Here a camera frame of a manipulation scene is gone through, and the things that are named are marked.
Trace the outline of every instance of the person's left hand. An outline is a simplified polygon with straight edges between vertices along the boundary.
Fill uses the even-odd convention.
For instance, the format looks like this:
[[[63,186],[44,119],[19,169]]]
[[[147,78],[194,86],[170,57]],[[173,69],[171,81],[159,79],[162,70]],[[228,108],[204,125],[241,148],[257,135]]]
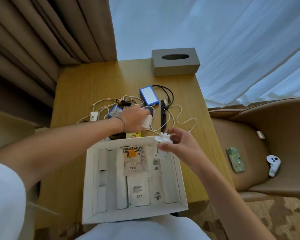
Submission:
[[[141,121],[149,114],[149,109],[143,109],[140,105],[134,105],[125,108],[119,113],[118,117],[122,119],[126,125],[124,132],[133,133],[145,130],[145,128],[141,126]]]

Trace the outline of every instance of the black wristband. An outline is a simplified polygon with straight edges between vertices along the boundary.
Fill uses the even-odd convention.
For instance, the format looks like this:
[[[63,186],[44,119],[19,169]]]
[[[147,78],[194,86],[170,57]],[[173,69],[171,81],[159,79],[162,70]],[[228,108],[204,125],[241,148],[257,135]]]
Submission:
[[[123,122],[123,124],[124,124],[124,130],[123,130],[123,132],[126,132],[126,123],[124,122],[124,120],[121,119],[120,117],[116,117],[116,118],[120,119]]]

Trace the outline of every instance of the green phone case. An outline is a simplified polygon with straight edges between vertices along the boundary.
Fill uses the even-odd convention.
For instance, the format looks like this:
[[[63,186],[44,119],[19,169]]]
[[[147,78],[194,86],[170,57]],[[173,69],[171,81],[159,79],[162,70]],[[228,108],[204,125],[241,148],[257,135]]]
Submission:
[[[239,151],[235,147],[228,147],[228,157],[231,161],[232,168],[236,173],[244,172],[244,164],[241,161]]]

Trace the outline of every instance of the black comb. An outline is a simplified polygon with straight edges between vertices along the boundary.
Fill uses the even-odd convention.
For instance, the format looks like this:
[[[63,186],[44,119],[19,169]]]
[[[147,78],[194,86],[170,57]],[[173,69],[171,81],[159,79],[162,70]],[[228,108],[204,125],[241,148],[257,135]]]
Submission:
[[[166,115],[166,111],[164,110],[164,108],[166,107],[166,105],[164,104],[163,100],[160,101],[160,106],[161,106],[161,126],[163,126],[161,128],[161,132],[165,132],[165,130],[167,129],[167,124],[166,124],[166,122],[167,122],[167,115]]]

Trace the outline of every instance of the white sleeve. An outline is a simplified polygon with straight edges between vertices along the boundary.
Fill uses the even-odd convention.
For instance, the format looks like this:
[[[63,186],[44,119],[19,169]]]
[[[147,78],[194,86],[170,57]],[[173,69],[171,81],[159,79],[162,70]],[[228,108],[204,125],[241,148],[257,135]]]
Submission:
[[[18,174],[0,164],[0,240],[18,238],[26,210],[26,189]]]

